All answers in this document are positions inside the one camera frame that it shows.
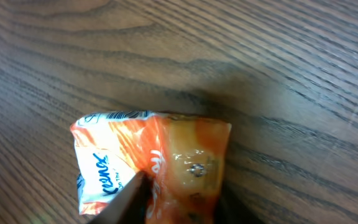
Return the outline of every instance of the brown wood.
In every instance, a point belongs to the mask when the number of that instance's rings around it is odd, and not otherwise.
[[[138,109],[230,121],[266,223],[358,223],[358,0],[0,0],[0,223],[89,221],[68,127]]]

